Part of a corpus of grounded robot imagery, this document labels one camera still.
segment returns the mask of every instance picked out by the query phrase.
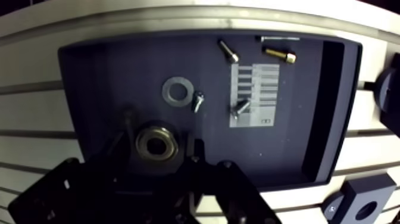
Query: printed label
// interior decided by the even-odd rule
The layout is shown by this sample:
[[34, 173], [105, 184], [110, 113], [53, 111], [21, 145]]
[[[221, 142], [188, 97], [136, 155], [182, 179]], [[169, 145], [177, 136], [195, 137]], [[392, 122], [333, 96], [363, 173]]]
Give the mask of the printed label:
[[245, 99], [251, 105], [237, 120], [231, 116], [229, 127], [274, 126], [278, 85], [279, 64], [232, 64], [231, 108]]

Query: screw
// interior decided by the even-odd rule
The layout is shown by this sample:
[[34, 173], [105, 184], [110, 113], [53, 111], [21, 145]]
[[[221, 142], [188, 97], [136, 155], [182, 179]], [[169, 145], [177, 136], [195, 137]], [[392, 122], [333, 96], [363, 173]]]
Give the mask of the screw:
[[264, 49], [263, 51], [268, 55], [283, 59], [286, 63], [294, 64], [296, 62], [296, 55], [293, 53], [285, 53], [268, 48]]
[[256, 36], [256, 40], [260, 41], [261, 43], [264, 41], [300, 41], [300, 38], [295, 38], [291, 36]]
[[203, 103], [204, 101], [204, 94], [202, 92], [195, 92], [193, 94], [193, 102], [192, 102], [192, 111], [194, 113], [197, 113], [197, 111], [200, 108], [200, 105]]
[[239, 102], [231, 111], [233, 118], [237, 120], [239, 118], [239, 115], [242, 114], [249, 106], [250, 106], [250, 100], [248, 99]]
[[227, 59], [233, 64], [239, 62], [239, 56], [237, 53], [232, 51], [228, 45], [223, 40], [218, 41], [218, 45], [221, 47], [222, 51], [225, 53]]

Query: brass bolt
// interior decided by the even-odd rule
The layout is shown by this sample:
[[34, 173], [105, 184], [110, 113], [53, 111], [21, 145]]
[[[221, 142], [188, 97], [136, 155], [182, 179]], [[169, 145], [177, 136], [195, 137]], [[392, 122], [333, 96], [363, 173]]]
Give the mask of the brass bolt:
[[289, 64], [294, 64], [296, 61], [296, 55], [293, 53], [285, 53], [285, 52], [275, 51], [275, 50], [268, 49], [268, 48], [266, 48], [264, 50], [264, 52], [268, 55], [272, 55], [274, 57], [281, 58], [286, 63], [289, 63]]

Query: metal washer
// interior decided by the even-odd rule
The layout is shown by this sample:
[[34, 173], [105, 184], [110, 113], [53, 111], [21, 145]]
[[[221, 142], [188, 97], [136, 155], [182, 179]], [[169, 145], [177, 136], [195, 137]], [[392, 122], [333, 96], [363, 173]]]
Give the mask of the metal washer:
[[[170, 90], [171, 87], [175, 84], [181, 84], [186, 89], [186, 96], [181, 100], [174, 99], [171, 94]], [[167, 81], [164, 82], [162, 86], [162, 97], [164, 100], [173, 107], [184, 107], [190, 104], [193, 100], [193, 93], [195, 88], [193, 84], [184, 77], [172, 77], [169, 78]]]

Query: dark tray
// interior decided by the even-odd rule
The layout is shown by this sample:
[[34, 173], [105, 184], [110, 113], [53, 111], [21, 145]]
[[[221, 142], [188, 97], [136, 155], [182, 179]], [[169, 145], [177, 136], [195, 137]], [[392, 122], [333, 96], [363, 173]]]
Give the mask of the dark tray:
[[[261, 44], [255, 40], [260, 35], [301, 39]], [[220, 38], [239, 53], [239, 66], [279, 65], [279, 90], [269, 126], [230, 127], [232, 71], [217, 46]], [[265, 56], [263, 45], [296, 52], [296, 63]], [[360, 55], [360, 44], [340, 38], [249, 30], [142, 33], [59, 50], [85, 159], [101, 150], [115, 131], [116, 114], [130, 104], [140, 112], [140, 122], [162, 120], [178, 133], [203, 139], [207, 162], [233, 160], [260, 191], [328, 183], [345, 136]], [[161, 97], [163, 83], [173, 76], [189, 79], [204, 92], [198, 114], [190, 106], [171, 107]], [[154, 179], [139, 184], [142, 187], [136, 181], [135, 188], [151, 189], [158, 177], [174, 172], [180, 162], [154, 167], [132, 158], [130, 173]]]

